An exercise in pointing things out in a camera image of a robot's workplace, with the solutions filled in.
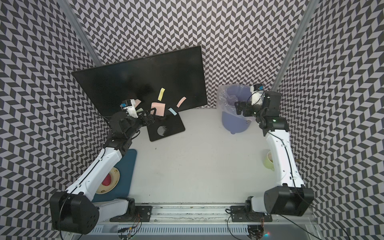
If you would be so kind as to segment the yellow narrow sticky note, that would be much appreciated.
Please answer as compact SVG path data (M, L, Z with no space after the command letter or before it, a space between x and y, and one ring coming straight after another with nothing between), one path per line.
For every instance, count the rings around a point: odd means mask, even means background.
M165 90L166 90L166 89L161 88L161 90L160 90L160 92L159 92L159 95L158 95L158 101L160 101L160 102L162 101Z

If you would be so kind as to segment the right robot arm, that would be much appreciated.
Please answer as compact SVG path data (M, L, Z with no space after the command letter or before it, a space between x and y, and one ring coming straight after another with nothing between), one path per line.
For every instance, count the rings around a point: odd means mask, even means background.
M278 92L251 90L245 102L236 102L237 115L254 117L266 137L274 164L276 183L261 197L251 197L253 212L301 217L315 198L296 166L290 143L290 127L280 115L282 95Z

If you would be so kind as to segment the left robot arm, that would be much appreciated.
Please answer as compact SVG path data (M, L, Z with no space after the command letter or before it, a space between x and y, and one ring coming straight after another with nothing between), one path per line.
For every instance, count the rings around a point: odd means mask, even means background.
M141 127L155 122L156 109L141 111L137 117L128 109L115 113L109 120L110 133L92 164L65 191L56 191L50 198L54 230L86 235L105 220L115 217L137 217L134 199L118 197L109 202L94 204L92 200L113 167L125 156L135 134Z

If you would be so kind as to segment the pink square sticky note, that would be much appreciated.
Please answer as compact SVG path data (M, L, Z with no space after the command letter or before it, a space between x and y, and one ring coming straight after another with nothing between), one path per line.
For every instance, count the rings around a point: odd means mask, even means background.
M159 117L163 117L165 114L166 104L164 103L152 103L151 114Z

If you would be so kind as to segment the peach sticky note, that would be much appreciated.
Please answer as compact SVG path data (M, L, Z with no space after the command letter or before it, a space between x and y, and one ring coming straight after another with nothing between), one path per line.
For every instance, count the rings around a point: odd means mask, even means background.
M141 100L136 99L135 100L135 108L141 103Z

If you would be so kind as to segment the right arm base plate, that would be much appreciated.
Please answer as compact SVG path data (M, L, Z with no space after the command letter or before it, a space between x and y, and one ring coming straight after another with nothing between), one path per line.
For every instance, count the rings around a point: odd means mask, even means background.
M230 206L229 213L234 223L270 223L271 215L263 212L246 211L244 206Z

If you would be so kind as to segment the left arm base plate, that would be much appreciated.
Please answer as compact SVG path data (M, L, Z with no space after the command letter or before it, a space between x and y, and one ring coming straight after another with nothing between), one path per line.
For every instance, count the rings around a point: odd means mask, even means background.
M148 223L151 219L153 206L140 205L135 206L135 210L128 210L128 212L121 216L116 216L110 219L110 222L115 223L133 223L134 221L140 221L141 223Z

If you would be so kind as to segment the small blue sticky note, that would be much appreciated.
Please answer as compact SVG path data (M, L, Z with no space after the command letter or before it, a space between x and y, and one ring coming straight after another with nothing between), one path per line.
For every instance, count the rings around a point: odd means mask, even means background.
M173 110L172 108L169 108L168 109L174 116L176 116L178 113L175 111L175 110Z

